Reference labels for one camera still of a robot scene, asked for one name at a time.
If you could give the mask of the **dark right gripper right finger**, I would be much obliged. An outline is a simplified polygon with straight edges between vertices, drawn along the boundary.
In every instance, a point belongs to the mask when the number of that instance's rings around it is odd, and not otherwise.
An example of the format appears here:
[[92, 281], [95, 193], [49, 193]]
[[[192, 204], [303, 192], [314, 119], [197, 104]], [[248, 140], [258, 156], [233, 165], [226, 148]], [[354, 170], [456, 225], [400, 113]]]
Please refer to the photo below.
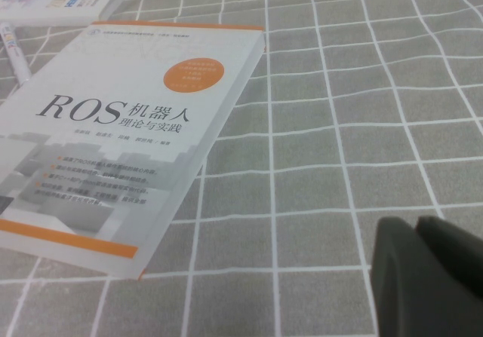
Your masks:
[[482, 239], [434, 216], [421, 216], [415, 230], [446, 272], [482, 299]]

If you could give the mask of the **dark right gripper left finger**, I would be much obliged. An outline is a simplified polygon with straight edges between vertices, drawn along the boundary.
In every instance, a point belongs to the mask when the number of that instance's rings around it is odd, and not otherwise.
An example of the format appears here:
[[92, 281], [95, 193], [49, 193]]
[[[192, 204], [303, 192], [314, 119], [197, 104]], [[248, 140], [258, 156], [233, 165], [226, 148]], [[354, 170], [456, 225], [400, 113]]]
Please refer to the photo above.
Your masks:
[[398, 217], [377, 224], [371, 286], [381, 336], [480, 336], [482, 299]]

